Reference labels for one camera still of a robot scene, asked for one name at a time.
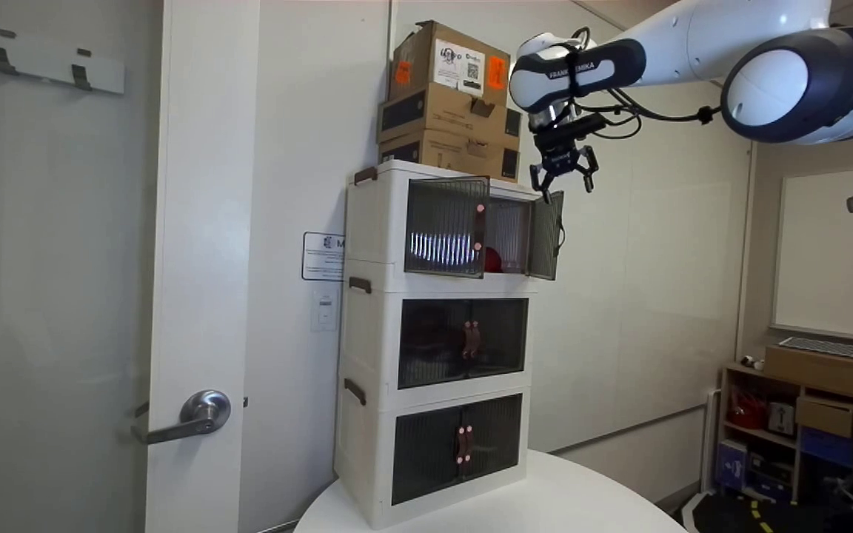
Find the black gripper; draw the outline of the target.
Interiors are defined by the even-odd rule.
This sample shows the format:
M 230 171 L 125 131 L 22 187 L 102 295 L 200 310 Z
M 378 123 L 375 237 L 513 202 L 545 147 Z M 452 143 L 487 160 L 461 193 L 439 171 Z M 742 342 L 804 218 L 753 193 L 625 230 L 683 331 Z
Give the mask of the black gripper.
M 588 132 L 604 128 L 600 114 L 572 114 L 567 110 L 542 110 L 529 114 L 532 144 L 538 160 L 529 166 L 529 184 L 548 202 L 550 177 L 578 171 L 582 190 L 594 190 L 599 160 L 587 144 Z

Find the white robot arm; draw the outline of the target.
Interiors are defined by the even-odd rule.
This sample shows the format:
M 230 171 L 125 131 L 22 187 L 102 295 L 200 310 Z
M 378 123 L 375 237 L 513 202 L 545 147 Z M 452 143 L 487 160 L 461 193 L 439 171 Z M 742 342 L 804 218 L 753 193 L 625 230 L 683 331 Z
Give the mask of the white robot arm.
M 567 171 L 591 187 L 594 157 L 582 144 L 609 113 L 652 119 L 625 85 L 713 80 L 720 104 L 701 106 L 753 143 L 853 138 L 853 27 L 831 23 L 831 0 L 676 0 L 609 42 L 587 27 L 538 32 L 510 64 L 510 98 L 526 113 L 538 162 L 535 193 Z

